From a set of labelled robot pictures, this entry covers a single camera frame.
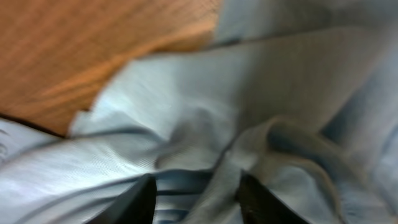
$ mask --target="brown wood grain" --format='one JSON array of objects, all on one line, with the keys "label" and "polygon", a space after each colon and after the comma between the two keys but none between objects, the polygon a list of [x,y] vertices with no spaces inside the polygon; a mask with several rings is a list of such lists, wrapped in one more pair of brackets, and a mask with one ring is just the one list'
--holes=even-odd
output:
[{"label": "brown wood grain", "polygon": [[0,113],[65,134],[128,60],[199,48],[220,0],[0,2]]}]

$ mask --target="light blue cloth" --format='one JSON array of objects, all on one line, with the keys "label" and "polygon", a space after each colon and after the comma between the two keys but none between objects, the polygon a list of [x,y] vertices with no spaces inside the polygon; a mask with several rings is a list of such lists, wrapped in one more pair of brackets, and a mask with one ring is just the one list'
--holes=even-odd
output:
[{"label": "light blue cloth", "polygon": [[131,62],[71,139],[1,121],[24,153],[3,153],[0,223],[84,223],[148,172],[189,193],[154,223],[242,223],[242,170],[310,223],[393,223],[396,1],[224,4],[206,50]]}]

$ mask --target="fabric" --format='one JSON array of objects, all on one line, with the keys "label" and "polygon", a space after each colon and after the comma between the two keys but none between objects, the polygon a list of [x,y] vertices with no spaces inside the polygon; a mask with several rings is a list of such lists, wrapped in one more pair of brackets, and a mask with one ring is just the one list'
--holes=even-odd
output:
[{"label": "fabric", "polygon": [[84,223],[145,173],[154,223],[242,223],[242,170],[309,223],[393,223],[396,4],[226,0],[211,45],[131,62],[71,139],[21,132],[0,223]]}]

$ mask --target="wrinkled fabric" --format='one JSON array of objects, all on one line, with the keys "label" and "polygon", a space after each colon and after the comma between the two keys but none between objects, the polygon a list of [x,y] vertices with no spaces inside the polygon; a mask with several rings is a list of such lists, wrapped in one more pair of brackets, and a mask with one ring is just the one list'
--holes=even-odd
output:
[{"label": "wrinkled fabric", "polygon": [[393,223],[396,5],[225,0],[205,50],[129,63],[70,139],[2,121],[0,223],[84,223],[145,173],[154,223],[242,223],[242,171],[310,223]]}]

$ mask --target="black object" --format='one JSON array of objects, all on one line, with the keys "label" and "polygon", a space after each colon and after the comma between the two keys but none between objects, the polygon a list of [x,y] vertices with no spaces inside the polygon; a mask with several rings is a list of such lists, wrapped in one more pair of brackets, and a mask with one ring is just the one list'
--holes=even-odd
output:
[{"label": "black object", "polygon": [[143,175],[105,211],[86,224],[152,224],[156,205],[156,180]]},{"label": "black object", "polygon": [[243,174],[236,197],[245,224],[308,224],[251,175]]}]

